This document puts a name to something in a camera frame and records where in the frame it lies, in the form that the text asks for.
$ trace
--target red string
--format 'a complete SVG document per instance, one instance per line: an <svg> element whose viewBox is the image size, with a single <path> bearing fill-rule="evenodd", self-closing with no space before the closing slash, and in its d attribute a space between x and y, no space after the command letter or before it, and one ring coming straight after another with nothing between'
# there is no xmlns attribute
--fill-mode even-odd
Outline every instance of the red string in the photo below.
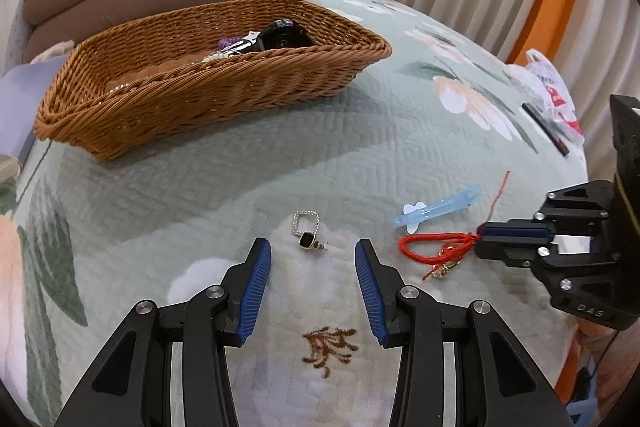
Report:
<svg viewBox="0 0 640 427"><path fill-rule="evenodd" d="M500 188L498 189L498 193L495 195L494 201L492 201L491 203L491 207L489 208L489 215L487 216L485 222L490 221L491 217L494 215L495 204L498 202L502 193L504 192L504 187L507 184L507 179L509 179L509 174L511 174L511 171L505 172L502 183L500 184ZM430 272L422 277L422 280L425 280L428 276L438 270L443 264L450 261L461 261L466 253L476 245L476 242L481 237L482 230L479 230L479 233L417 233L415 235L405 235L404 237L401 237L398 240L398 248L405 256L407 256L412 261L415 261L416 263L433 265L433 268L430 270ZM442 245L439 254L434 257L427 257L425 255L420 255L409 250L409 248L406 246L408 243L415 243L417 241L446 241L446 243Z"/></svg>

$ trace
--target plastic bag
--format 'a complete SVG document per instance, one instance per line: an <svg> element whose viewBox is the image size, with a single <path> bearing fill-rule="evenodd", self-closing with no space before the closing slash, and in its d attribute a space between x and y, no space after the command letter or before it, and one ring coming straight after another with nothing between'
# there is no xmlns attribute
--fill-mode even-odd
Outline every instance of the plastic bag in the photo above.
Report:
<svg viewBox="0 0 640 427"><path fill-rule="evenodd" d="M535 95L535 105L542 110L545 120L554 121L572 143L582 147L584 135L575 116L574 100L562 76L539 51L529 50L526 57L528 63L524 68L510 64L506 73L521 81Z"/></svg>

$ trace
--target wicker basket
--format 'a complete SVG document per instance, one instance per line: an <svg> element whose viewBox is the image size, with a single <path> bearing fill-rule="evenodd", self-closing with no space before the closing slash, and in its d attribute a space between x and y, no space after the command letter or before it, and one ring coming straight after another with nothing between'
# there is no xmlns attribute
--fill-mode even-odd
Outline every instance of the wicker basket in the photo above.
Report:
<svg viewBox="0 0 640 427"><path fill-rule="evenodd" d="M282 18L297 20L319 45L192 63L113 90L125 74L214 51L221 38L260 31ZM82 42L40 103L34 131L110 160L156 137L329 96L390 54L385 39L303 0L239 0L176 10Z"/></svg>

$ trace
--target bed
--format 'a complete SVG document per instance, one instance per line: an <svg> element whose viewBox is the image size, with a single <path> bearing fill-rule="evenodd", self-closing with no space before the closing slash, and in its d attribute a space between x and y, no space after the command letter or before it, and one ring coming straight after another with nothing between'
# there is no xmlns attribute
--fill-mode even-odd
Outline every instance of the bed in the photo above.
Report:
<svg viewBox="0 0 640 427"><path fill-rule="evenodd" d="M333 98L156 140L113 162L55 142L34 147L15 203L3 203L22 241L3 259L13 279L0 285L0 309L11 324L2 380L41 425L52 425L135 302L190 298L244 259L255 237L271 242L273 267L254 335L227 353L241 425L388 424L399 352L370 333L353 269L363 237L436 299L491 302L558 379L575 325L542 285L473 254L423 282L426 267L398 252L390 220L406 203L479 183L478 203L420 227L474 230L507 170L494 218L528 217L547 191L586 181L582 152L562 157L519 109L503 64L447 27L396 2L310 1L379 33L393 55ZM302 208L321 216L321 253L300 250L291 233ZM354 330L350 363L305 362L304 335L324 327ZM172 391L182 425L178 378Z"/></svg>

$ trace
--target metal screw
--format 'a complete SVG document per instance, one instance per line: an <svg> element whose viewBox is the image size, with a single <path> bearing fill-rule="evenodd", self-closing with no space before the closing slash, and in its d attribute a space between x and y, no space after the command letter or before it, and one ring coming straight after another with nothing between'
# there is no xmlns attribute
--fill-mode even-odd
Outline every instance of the metal screw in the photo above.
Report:
<svg viewBox="0 0 640 427"><path fill-rule="evenodd" d="M420 293L420 290L415 286L402 286L400 288L400 295L405 299L415 299Z"/></svg>
<svg viewBox="0 0 640 427"><path fill-rule="evenodd" d="M209 286L204 292L209 299L220 299L225 294L225 289L222 286Z"/></svg>
<svg viewBox="0 0 640 427"><path fill-rule="evenodd" d="M136 313L140 315L146 315L149 311L154 308L154 304L151 301L142 301L139 302L136 306Z"/></svg>
<svg viewBox="0 0 640 427"><path fill-rule="evenodd" d="M491 311L491 304L486 301L476 301L474 302L474 309L481 315L486 315Z"/></svg>

